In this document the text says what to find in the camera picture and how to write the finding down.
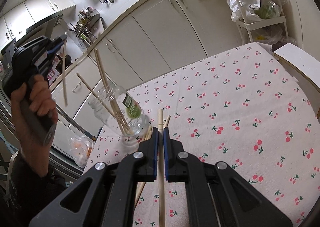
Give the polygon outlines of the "person's left hand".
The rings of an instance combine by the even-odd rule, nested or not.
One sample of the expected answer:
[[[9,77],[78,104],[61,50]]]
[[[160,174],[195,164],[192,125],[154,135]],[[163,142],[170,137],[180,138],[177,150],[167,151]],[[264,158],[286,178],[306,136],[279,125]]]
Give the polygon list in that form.
[[[39,129],[34,127],[36,125],[34,115],[48,115],[53,124],[57,123],[58,115],[56,102],[52,99],[52,93],[48,89],[48,82],[39,74],[33,77],[33,82],[29,95],[30,113],[24,116],[21,110],[21,104],[27,92],[27,85],[22,84],[11,94],[11,116],[17,138],[20,141],[21,156],[35,173],[44,177],[48,173],[49,153],[53,141],[48,142],[47,145],[43,144]]]

